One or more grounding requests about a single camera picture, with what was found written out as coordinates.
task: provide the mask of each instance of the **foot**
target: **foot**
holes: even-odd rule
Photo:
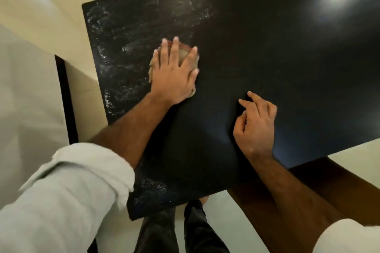
[[[207,202],[208,198],[209,198],[209,196],[202,197],[199,199],[199,201],[201,201],[201,203],[202,203],[202,206]]]

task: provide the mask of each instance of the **pants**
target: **pants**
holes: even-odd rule
[[[144,218],[134,253],[179,253],[174,232],[176,209]],[[187,253],[229,253],[223,241],[207,223],[199,200],[185,208],[185,247]]]

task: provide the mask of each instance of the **shirt cuff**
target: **shirt cuff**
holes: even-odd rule
[[[352,219],[343,219],[328,227],[319,237],[313,253],[375,253],[380,250],[380,227],[365,227]]]
[[[133,168],[112,150],[92,143],[75,143],[57,150],[52,160],[41,165],[20,190],[28,189],[63,162],[80,165],[105,180],[115,190],[119,208],[126,206],[135,182]]]

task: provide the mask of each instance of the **white shirt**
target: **white shirt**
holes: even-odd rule
[[[135,173],[116,153],[90,143],[58,150],[0,211],[0,252],[86,252],[113,203],[126,205]],[[318,239],[313,253],[380,252],[380,227],[344,219]]]

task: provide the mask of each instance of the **person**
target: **person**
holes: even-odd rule
[[[23,194],[0,211],[1,252],[85,252],[114,203],[125,207],[133,190],[134,169],[147,142],[169,108],[190,97],[198,69],[191,70],[197,47],[179,66],[179,40],[171,53],[162,41],[160,59],[153,53],[151,91],[126,115],[88,143],[57,150],[23,185]],[[347,219],[299,182],[272,154],[277,107],[248,92],[239,100],[245,111],[235,123],[234,138],[271,192],[289,228],[305,252],[378,252],[379,227]],[[207,224],[205,199],[185,210],[187,252],[228,252]],[[178,252],[173,209],[144,219],[135,252]]]

